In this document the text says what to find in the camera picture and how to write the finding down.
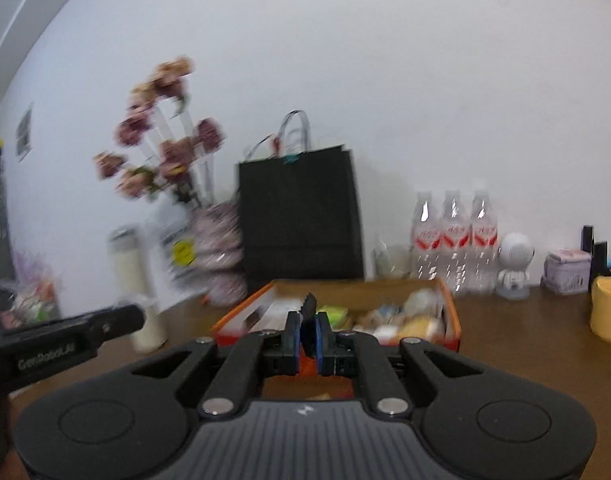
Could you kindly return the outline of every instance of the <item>brown table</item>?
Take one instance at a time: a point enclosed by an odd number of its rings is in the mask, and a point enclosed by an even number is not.
[[[523,303],[496,296],[457,301],[464,355],[570,394],[591,411],[599,440],[583,479],[605,480],[611,479],[611,344],[590,332],[589,308],[589,295],[563,298],[539,288]],[[224,313],[193,301],[166,311],[166,348],[207,335]],[[98,358],[32,386],[15,404],[22,409],[57,388],[139,358],[128,338],[109,342]]]

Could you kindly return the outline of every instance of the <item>black paper bag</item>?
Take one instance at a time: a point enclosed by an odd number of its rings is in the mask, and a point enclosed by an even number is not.
[[[342,146],[239,165],[243,266],[252,289],[275,278],[363,278],[351,153]]]

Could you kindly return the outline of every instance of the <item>silver screw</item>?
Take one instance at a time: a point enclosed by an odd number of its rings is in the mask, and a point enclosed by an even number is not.
[[[406,411],[410,405],[399,397],[385,397],[377,403],[377,410],[387,415],[398,415]]]
[[[224,397],[212,397],[201,404],[201,408],[208,415],[224,415],[234,409],[234,403]]]

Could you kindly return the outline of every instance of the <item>white robot toy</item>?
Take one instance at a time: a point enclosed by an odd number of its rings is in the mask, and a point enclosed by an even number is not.
[[[529,238],[521,233],[510,233],[501,241],[496,293],[508,300],[525,300],[530,296],[527,266],[535,256]]]

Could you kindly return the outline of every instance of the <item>yellow mug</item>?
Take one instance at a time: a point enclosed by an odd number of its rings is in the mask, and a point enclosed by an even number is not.
[[[601,339],[611,343],[611,276],[600,276],[592,284],[589,326]]]

